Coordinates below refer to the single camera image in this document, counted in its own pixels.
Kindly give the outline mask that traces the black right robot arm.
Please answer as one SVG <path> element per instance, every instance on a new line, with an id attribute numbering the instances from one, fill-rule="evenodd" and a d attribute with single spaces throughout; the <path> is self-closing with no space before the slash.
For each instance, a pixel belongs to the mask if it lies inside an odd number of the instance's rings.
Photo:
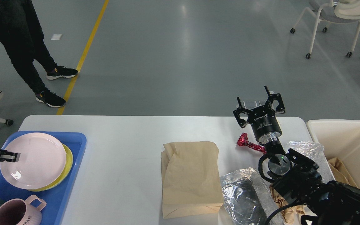
<path id="1" fill-rule="evenodd" d="M 285 113 L 282 96 L 264 88 L 268 98 L 263 105 L 247 109 L 237 97 L 233 114 L 241 128 L 251 125 L 256 141 L 264 147 L 258 161 L 261 178 L 287 201 L 267 217 L 265 224 L 287 208 L 305 205 L 315 215 L 301 216 L 302 225 L 307 221 L 313 225 L 360 225 L 360 189 L 334 180 L 324 183 L 318 164 L 294 149 L 284 150 L 276 119 L 277 113 Z"/>

